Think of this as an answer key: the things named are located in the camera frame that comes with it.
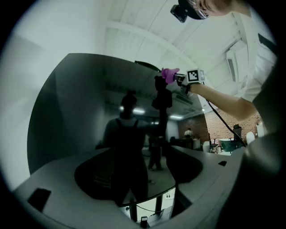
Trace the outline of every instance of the dark hair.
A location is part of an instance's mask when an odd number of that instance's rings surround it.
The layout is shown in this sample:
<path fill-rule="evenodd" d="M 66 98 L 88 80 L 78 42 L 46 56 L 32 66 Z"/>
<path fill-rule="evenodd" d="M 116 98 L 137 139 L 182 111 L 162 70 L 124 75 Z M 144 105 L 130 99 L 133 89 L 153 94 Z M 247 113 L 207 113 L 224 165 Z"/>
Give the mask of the dark hair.
<path fill-rule="evenodd" d="M 136 104 L 137 99 L 134 96 L 134 94 L 136 94 L 135 91 L 128 91 L 127 95 L 123 97 L 122 101 L 121 101 L 121 105 L 122 106 L 133 106 Z"/>

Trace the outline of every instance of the ceiling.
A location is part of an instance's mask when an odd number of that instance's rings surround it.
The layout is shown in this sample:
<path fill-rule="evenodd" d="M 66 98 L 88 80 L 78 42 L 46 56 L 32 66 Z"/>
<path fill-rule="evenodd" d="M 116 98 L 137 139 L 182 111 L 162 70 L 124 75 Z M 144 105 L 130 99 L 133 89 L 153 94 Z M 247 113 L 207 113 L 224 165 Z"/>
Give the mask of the ceiling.
<path fill-rule="evenodd" d="M 232 81 L 226 52 L 241 39 L 240 30 L 232 13 L 207 20 L 188 18 L 180 23 L 171 13 L 177 0 L 117 0 L 109 9 L 105 29 L 104 54 L 134 62 L 143 61 L 161 68 L 180 68 L 179 73 L 200 68 L 205 71 L 207 86 L 236 95 L 237 84 Z M 126 79 L 119 79 L 124 86 Z M 156 94 L 154 78 L 146 79 L 143 90 Z M 128 76 L 128 85 L 138 87 L 136 74 Z M 167 87 L 179 90 L 176 84 Z M 201 106 L 207 108 L 204 100 Z M 180 106 L 171 111 L 185 114 Z"/>

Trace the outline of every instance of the air conditioner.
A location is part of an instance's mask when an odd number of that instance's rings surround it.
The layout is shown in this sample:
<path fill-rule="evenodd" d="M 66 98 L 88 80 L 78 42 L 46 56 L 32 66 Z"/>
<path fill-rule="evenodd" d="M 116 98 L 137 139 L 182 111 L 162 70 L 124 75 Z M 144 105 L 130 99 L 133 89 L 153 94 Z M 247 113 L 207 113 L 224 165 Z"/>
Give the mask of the air conditioner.
<path fill-rule="evenodd" d="M 232 80 L 238 85 L 238 92 L 243 90 L 248 80 L 248 49 L 247 45 L 239 40 L 227 52 L 227 63 Z"/>

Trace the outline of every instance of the glove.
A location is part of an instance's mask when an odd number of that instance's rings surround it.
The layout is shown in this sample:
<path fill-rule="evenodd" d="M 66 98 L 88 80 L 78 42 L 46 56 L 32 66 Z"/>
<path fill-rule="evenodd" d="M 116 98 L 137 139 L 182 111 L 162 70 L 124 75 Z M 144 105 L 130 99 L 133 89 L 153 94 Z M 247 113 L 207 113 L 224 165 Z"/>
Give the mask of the glove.
<path fill-rule="evenodd" d="M 174 75 L 179 71 L 179 68 L 175 69 L 169 69 L 169 68 L 162 68 L 162 78 L 166 80 L 167 84 L 173 83 L 174 80 Z"/>

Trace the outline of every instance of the black cable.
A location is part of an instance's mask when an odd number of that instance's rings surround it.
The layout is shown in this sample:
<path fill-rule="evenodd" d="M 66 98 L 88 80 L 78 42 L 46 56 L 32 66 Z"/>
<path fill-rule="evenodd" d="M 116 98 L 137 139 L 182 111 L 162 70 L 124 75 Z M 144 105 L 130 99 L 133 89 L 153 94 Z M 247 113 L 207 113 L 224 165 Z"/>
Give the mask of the black cable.
<path fill-rule="evenodd" d="M 163 210 L 161 210 L 161 211 L 152 211 L 152 210 L 148 210 L 148 209 L 145 209 L 145 208 L 142 208 L 142 209 L 144 209 L 146 211 L 150 211 L 150 212 L 163 212 L 165 210 L 165 208 Z"/>
<path fill-rule="evenodd" d="M 241 137 L 228 126 L 228 124 L 223 120 L 223 118 L 219 115 L 219 113 L 212 107 L 212 105 L 210 104 L 210 102 L 207 99 L 206 99 L 206 101 L 210 105 L 210 107 L 213 109 L 213 111 L 216 113 L 216 115 L 220 118 L 220 120 L 222 120 L 223 124 L 230 130 L 231 133 L 233 133 L 235 136 L 237 136 L 238 139 L 240 140 L 240 142 L 243 144 L 243 146 L 246 147 L 246 144 L 242 141 Z"/>

